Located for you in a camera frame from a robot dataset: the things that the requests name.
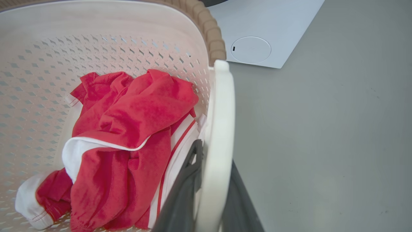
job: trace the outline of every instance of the red and white garment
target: red and white garment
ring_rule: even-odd
[[[16,211],[37,229],[69,210],[74,232],[151,227],[199,136],[192,84],[156,70],[81,80],[69,97],[83,106],[63,148],[65,168],[24,182]]]

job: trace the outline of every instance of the red stripe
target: red stripe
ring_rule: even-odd
[[[183,138],[186,136],[186,134],[189,132],[189,130],[192,128],[192,126],[194,125],[195,122],[196,122],[196,121],[193,120],[193,122],[192,122],[192,123],[189,125],[189,127],[185,130],[185,132],[183,133],[183,135],[180,137],[180,139],[178,140],[178,142],[176,143],[176,145],[175,145],[174,148],[172,149],[171,155],[170,155],[170,157],[169,157],[169,161],[167,161],[167,166],[169,166],[169,162],[170,162],[170,160],[172,159],[172,157],[173,157],[176,149],[178,148],[178,146],[179,146],[180,143],[182,142]],[[164,183],[164,176],[165,176],[165,174],[166,174],[166,171],[163,173],[162,180],[160,181],[159,198],[158,198],[158,200],[157,200],[157,217],[158,217],[159,214],[160,214],[160,202],[161,202],[161,199],[162,199],[162,191],[163,191],[163,183]]]

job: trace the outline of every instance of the perforated basket wall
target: perforated basket wall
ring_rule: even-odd
[[[85,15],[87,8],[101,8],[101,15],[105,10],[110,11],[105,4],[111,3],[96,6],[90,2],[89,5],[80,5],[74,1],[43,7],[58,15],[55,12],[55,9],[61,9],[58,4],[72,10],[81,7],[83,10],[79,15]],[[128,4],[116,9],[117,12],[130,9]],[[29,177],[55,168],[54,157],[59,155],[56,151],[70,112],[64,97],[80,83],[81,76],[93,71],[98,74],[125,71],[133,77],[146,73],[148,69],[166,71],[194,83],[194,91],[199,95],[197,109],[205,114],[211,80],[204,43],[195,46],[199,36],[201,38],[200,33],[194,35],[192,41],[190,36],[177,40],[176,35],[168,35],[167,30],[145,30],[148,25],[156,26],[152,21],[135,27],[125,22],[123,28],[116,28],[117,24],[95,24],[96,27],[90,30],[84,30],[86,26],[73,29],[77,27],[76,22],[67,21],[72,16],[63,17],[61,20],[67,22],[57,26],[52,20],[46,25],[30,25],[27,21],[30,28],[24,28],[21,19],[15,18],[17,15],[33,11],[32,14],[37,15],[43,10],[39,6],[30,6],[12,11],[13,14],[7,15],[12,23],[0,27],[3,34],[0,36],[0,229],[31,231],[34,229],[28,221],[14,209],[16,191]],[[0,20],[5,18],[5,13],[0,13]],[[61,28],[65,24],[73,28]],[[21,31],[12,31],[11,28],[18,26],[22,27],[19,28]],[[65,215],[47,231],[69,231],[69,222],[69,215]]]

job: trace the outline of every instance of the basket handle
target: basket handle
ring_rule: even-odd
[[[16,8],[36,3],[54,2],[58,0],[0,0],[0,12],[6,8]],[[167,5],[179,10],[188,16],[202,33],[209,56],[209,66],[213,66],[217,59],[226,60],[225,42],[216,19],[204,3],[199,0],[141,0]]]

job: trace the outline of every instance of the white fabric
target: white fabric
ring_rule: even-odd
[[[52,217],[36,200],[37,188],[52,172],[39,173],[30,177],[17,190],[14,205],[16,211],[21,213],[38,230],[43,230],[54,223]]]
[[[178,127],[178,129],[173,133],[172,139],[171,139],[172,149],[175,147],[178,140],[184,134],[184,132],[190,126],[193,120],[194,119],[189,115],[182,122],[182,124]],[[172,158],[170,159],[170,162],[166,168],[162,192],[160,193],[161,184],[159,184],[159,186],[157,187],[156,193],[153,197],[153,200],[150,204],[149,224],[148,224],[149,228],[153,228],[153,226],[155,225],[155,222],[157,219],[158,204],[160,204],[160,209],[162,209],[167,199],[167,196],[169,195],[170,190],[173,187],[173,184],[180,172],[180,169],[182,168],[183,162],[185,161],[186,156],[189,153],[190,147],[192,146],[192,143],[195,140],[197,140],[198,136],[199,136],[198,125],[197,125],[197,122],[195,122],[190,127],[185,137],[182,139],[182,141],[176,148],[174,154],[172,154]]]

